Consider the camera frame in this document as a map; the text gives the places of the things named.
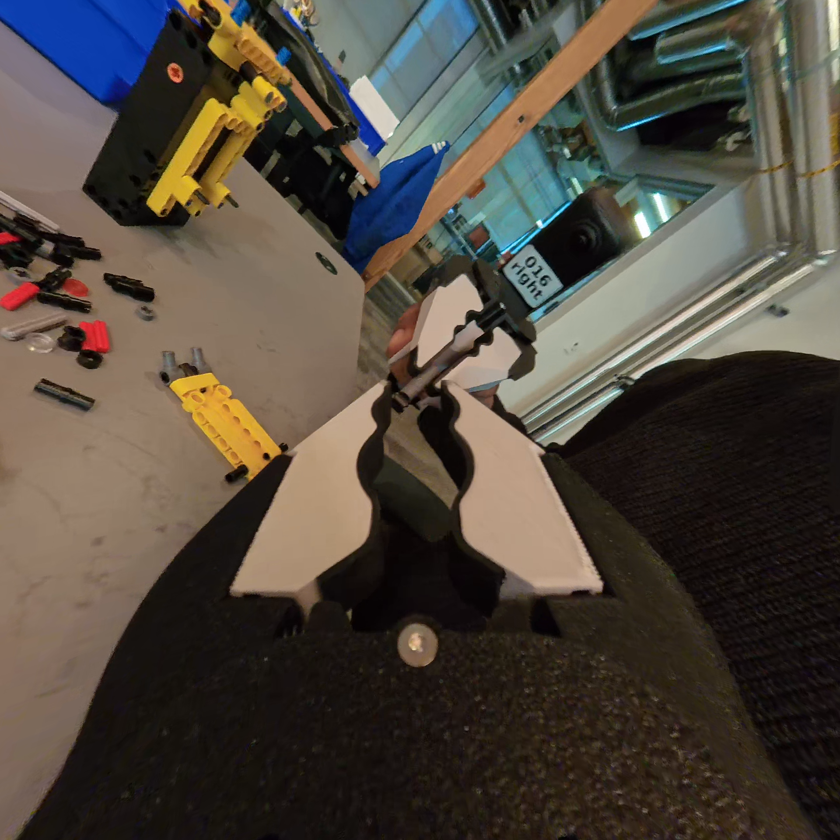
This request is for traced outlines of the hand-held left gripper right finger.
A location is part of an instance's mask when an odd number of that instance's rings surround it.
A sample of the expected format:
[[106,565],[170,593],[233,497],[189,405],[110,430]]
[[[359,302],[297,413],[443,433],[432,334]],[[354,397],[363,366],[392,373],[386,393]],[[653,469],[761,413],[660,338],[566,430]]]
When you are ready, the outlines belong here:
[[601,600],[604,581],[543,449],[454,383],[442,406],[464,462],[449,563],[460,596],[484,616],[504,601]]

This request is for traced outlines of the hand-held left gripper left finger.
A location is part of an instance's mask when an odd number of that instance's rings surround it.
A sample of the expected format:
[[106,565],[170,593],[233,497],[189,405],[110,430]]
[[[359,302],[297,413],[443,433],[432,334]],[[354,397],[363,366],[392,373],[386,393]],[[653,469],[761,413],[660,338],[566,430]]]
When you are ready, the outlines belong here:
[[231,585],[234,597],[286,597],[302,610],[324,600],[327,573],[371,540],[377,515],[364,446],[382,457],[391,419],[388,381],[373,385],[291,451],[275,496]]

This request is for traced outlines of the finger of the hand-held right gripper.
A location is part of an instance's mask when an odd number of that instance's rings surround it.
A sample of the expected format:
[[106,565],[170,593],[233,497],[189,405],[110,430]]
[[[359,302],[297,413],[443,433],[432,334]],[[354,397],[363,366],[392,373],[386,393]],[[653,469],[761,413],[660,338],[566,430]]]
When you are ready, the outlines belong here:
[[438,285],[420,301],[422,304],[412,341],[388,369],[399,382],[407,382],[436,352],[451,341],[466,324],[469,312],[479,312],[483,303],[474,282],[460,274],[446,285]]
[[492,333],[492,341],[482,344],[477,354],[467,355],[435,383],[455,384],[466,392],[487,391],[506,380],[516,381],[533,370],[533,343],[512,338],[505,331]]

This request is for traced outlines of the grey toy tube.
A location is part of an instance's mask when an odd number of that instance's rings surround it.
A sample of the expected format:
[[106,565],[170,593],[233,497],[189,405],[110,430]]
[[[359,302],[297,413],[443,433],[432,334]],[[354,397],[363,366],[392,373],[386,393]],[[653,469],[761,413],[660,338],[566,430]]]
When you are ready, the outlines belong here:
[[436,352],[431,360],[419,369],[415,376],[419,376],[424,385],[423,396],[419,402],[430,396],[437,383],[472,353],[483,334],[476,320],[467,322],[443,349]]

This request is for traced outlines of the yellow toy panel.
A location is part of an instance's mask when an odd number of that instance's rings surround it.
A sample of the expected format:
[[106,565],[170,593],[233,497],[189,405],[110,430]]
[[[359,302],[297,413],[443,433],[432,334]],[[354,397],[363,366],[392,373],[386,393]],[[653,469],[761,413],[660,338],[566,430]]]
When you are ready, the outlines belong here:
[[216,378],[201,348],[192,348],[191,355],[189,361],[180,363],[173,351],[164,351],[161,381],[228,463],[225,481],[250,481],[289,447],[275,442],[231,389]]

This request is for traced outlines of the person's right hand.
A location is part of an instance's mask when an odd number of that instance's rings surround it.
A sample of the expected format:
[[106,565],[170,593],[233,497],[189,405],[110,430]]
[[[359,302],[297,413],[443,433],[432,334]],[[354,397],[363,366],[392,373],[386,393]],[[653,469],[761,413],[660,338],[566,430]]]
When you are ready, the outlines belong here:
[[385,351],[389,364],[393,364],[398,355],[403,352],[405,347],[412,341],[421,307],[422,304],[420,302],[413,304],[410,308],[404,311],[404,314],[397,321]]

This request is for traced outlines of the blue jacket white stripes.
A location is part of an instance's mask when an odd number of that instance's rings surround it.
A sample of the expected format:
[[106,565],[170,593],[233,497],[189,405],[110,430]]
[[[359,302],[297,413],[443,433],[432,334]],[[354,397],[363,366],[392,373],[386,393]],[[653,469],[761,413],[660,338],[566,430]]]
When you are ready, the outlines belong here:
[[362,273],[377,250],[410,232],[424,208],[450,145],[447,141],[389,162],[379,185],[353,204],[342,257]]

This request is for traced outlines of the black desk wooden edge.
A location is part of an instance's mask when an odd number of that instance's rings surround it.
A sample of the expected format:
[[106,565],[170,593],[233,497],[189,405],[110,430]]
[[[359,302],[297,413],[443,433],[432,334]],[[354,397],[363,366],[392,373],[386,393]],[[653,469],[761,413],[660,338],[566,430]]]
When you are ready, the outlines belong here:
[[337,240],[353,206],[380,181],[382,137],[353,100],[345,79],[316,46],[314,2],[248,2],[252,25],[289,70],[286,107],[249,147],[246,160],[281,196],[295,198]]

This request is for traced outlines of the wooden beam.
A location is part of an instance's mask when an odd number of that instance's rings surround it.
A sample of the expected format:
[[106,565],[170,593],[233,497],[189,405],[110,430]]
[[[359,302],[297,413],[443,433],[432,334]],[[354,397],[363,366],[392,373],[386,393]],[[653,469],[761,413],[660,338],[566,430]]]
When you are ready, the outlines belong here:
[[413,228],[377,250],[361,274],[364,291],[369,292],[657,5],[657,1],[608,1],[594,11],[446,173],[437,178]]

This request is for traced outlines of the white box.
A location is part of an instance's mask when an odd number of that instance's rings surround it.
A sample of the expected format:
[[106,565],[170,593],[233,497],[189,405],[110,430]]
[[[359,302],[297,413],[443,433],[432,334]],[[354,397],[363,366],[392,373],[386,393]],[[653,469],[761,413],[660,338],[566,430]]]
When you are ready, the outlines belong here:
[[367,76],[358,77],[350,86],[350,97],[359,107],[373,131],[385,143],[400,123],[381,93]]

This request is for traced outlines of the silver ventilation ducts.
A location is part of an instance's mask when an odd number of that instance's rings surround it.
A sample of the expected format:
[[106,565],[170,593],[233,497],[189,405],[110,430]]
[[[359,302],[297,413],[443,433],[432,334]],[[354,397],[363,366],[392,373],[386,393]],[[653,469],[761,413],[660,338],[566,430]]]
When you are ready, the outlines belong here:
[[654,9],[573,90],[584,129],[667,128],[745,111],[778,242],[838,252],[838,2],[684,2]]

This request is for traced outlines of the black yellow toy brick assembly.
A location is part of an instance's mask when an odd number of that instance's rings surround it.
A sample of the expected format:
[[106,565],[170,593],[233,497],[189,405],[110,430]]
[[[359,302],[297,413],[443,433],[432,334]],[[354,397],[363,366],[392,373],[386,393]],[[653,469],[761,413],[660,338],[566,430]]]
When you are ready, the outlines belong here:
[[226,180],[283,110],[291,75],[231,2],[175,2],[83,192],[122,226],[236,207]]

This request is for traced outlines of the pile of small toy pins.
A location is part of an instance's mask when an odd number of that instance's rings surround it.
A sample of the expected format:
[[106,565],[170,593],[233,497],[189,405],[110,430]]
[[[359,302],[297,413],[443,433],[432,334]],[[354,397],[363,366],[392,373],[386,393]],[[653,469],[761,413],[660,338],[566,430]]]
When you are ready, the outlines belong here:
[[2,312],[16,312],[32,303],[56,310],[2,328],[2,338],[29,341],[32,350],[41,352],[57,346],[75,354],[83,368],[97,369],[112,349],[108,324],[95,319],[73,325],[69,315],[92,314],[90,289],[75,269],[81,262],[99,261],[102,252],[5,192],[1,206],[2,273],[14,285],[2,292]]

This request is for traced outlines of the blue plastic storage bin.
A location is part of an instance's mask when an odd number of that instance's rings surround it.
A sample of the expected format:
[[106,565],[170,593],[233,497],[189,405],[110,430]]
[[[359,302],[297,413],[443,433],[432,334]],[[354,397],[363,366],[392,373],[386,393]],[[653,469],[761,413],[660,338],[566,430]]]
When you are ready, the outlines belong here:
[[99,102],[137,81],[170,1],[2,1],[2,22]]

